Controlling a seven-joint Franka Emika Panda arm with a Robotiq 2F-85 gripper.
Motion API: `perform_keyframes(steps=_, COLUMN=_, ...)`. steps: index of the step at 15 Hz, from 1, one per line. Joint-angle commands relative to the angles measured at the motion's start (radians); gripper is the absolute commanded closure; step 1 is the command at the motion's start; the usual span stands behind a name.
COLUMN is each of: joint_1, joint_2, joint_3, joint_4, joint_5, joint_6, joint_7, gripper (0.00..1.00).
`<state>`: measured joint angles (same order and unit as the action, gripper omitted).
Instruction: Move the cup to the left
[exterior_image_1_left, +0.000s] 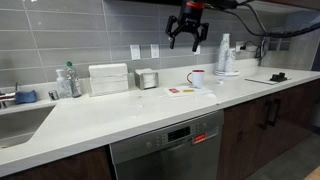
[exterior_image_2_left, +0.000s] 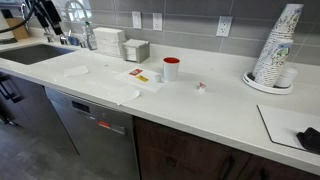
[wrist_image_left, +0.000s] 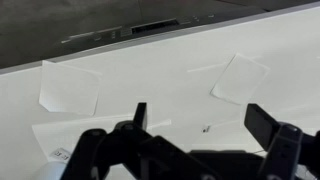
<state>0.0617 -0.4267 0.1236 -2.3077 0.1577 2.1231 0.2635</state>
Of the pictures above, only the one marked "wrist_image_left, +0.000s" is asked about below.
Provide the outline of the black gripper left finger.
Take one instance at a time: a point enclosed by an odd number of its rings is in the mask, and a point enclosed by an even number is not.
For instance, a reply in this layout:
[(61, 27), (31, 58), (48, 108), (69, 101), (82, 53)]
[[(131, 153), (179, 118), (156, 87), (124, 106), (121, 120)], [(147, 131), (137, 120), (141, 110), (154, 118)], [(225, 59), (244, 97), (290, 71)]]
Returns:
[(212, 168), (147, 132), (145, 102), (110, 133), (101, 128), (83, 132), (60, 180), (105, 180), (119, 164), (136, 180), (220, 180)]

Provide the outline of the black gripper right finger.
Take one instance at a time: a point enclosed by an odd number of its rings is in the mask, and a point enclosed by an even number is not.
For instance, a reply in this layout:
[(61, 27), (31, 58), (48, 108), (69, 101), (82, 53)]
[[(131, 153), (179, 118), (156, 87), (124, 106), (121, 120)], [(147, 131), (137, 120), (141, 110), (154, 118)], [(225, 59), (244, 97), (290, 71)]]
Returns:
[(279, 122), (258, 104), (248, 104), (244, 126), (266, 152), (258, 171), (260, 180), (297, 180), (303, 165), (320, 176), (319, 133), (309, 135), (290, 123)]

